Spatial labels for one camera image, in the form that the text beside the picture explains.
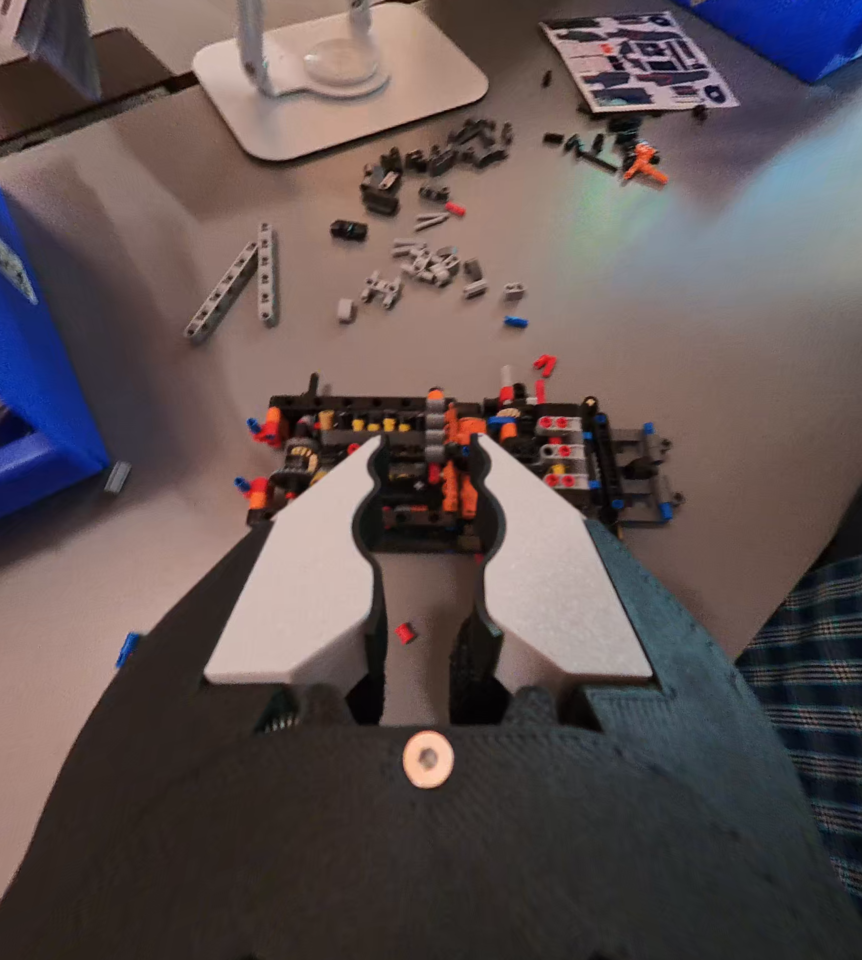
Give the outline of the pile of black lego pieces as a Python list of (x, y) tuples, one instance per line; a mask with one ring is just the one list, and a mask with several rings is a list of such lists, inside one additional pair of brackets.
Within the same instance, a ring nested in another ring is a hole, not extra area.
[(404, 182), (416, 176), (421, 179), (417, 197), (431, 206), (431, 213), (444, 213), (448, 202), (465, 207), (452, 198), (445, 176), (458, 169), (484, 171), (504, 162), (514, 139), (515, 128), (511, 122), (498, 125), (490, 117), (470, 117), (451, 129), (443, 144), (412, 150), (389, 147), (376, 162), (363, 168), (359, 184), (362, 206), (379, 216), (396, 216), (401, 209)]

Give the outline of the pile of grey lego pieces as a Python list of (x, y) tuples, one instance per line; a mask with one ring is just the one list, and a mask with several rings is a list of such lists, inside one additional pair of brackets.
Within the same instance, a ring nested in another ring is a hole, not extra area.
[[(449, 216), (443, 213), (420, 214), (415, 217), (413, 232), (421, 233), (447, 222)], [(398, 273), (385, 278), (380, 270), (374, 270), (364, 281), (358, 300), (341, 298), (336, 308), (336, 318), (340, 325), (354, 322), (359, 304), (361, 306), (378, 303), (383, 309), (393, 309), (401, 299), (403, 278), (444, 289), (455, 282), (461, 273), (466, 282), (461, 288), (465, 301), (482, 298), (490, 290), (480, 261), (476, 258), (462, 259), (456, 246), (442, 246), (431, 249), (425, 242), (414, 237), (392, 240), (390, 254), (392, 259), (401, 261)], [(501, 289), (501, 300), (505, 304), (519, 301), (526, 293), (526, 287), (520, 282), (505, 284)]]

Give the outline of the sticker sheet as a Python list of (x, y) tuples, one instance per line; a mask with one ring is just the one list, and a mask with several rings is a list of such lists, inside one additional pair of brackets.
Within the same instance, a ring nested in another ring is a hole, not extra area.
[(592, 116), (739, 106), (725, 77), (667, 10), (549, 18), (538, 27)]

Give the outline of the long grey lego beam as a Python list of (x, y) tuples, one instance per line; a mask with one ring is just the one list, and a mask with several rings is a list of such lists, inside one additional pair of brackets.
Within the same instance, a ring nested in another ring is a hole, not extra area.
[(188, 321), (183, 331), (186, 342), (198, 346), (209, 340), (251, 281), (257, 264), (258, 243), (251, 241), (240, 251)]
[(280, 246), (277, 229), (260, 222), (257, 239), (257, 308), (261, 323), (274, 329), (280, 322)]

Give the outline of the scattered black lego pins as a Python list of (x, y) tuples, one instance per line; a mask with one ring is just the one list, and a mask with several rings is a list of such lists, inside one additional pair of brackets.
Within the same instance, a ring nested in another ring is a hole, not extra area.
[[(579, 95), (575, 112), (592, 125), (588, 139), (580, 131), (564, 136), (557, 131), (546, 131), (542, 142), (548, 146), (559, 145), (564, 155), (575, 160), (593, 164), (610, 176), (617, 177), (622, 183), (622, 161), (629, 146), (644, 140), (641, 135), (644, 122), (648, 119), (660, 119), (666, 115), (690, 115), (698, 124), (704, 124), (710, 116), (710, 107), (704, 102), (689, 106), (686, 110), (664, 110), (636, 108), (631, 111), (596, 112), (587, 99)], [(659, 163), (662, 155), (657, 150)]]

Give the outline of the orange lego piece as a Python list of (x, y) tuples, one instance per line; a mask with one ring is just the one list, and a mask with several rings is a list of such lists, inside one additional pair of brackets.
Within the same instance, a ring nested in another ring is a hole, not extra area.
[(645, 178), (658, 186), (669, 183), (667, 174), (660, 169), (658, 151), (647, 141), (640, 140), (629, 146), (622, 160), (622, 181), (629, 183), (635, 178)]

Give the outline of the black lego assembly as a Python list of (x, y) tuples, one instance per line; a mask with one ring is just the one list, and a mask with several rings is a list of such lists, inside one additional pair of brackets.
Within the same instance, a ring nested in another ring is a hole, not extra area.
[(238, 476), (246, 523), (270, 522), (313, 484), (378, 436), (389, 445), (379, 504), (391, 553), (480, 554), (471, 439), (497, 442), (530, 474), (618, 538), (631, 526), (671, 522), (686, 503), (665, 461), (672, 448), (652, 422), (618, 429), (599, 399), (552, 402), (541, 374), (529, 390), (501, 371), (495, 397), (461, 401), (441, 387), (421, 395), (319, 393), (313, 373), (303, 393), (274, 395), (264, 419), (248, 419), (251, 438), (282, 453), (267, 476)]

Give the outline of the blue plaid shirt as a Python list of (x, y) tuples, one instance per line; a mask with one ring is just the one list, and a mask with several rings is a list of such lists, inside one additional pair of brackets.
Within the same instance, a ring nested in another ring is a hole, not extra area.
[(809, 571), (736, 666), (787, 750), (862, 916), (862, 555)]

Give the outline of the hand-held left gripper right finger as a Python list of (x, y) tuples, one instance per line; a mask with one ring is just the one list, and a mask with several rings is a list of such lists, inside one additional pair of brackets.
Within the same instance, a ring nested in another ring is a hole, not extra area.
[(482, 546), (449, 661), (449, 720), (496, 724), (516, 695), (568, 716), (586, 687), (647, 687), (654, 667), (579, 510), (487, 435), (469, 450)]

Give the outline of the blue cardboard box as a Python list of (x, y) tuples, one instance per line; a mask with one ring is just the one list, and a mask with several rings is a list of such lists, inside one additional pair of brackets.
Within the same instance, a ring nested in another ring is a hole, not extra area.
[(678, 1), (677, 6), (809, 84), (862, 57), (862, 1)]

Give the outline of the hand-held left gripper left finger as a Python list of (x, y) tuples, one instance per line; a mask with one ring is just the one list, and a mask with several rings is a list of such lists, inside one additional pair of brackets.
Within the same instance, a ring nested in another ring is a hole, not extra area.
[(385, 707), (388, 616), (375, 557), (390, 446), (366, 440), (277, 514), (204, 666), (213, 686), (324, 685), (354, 719)]

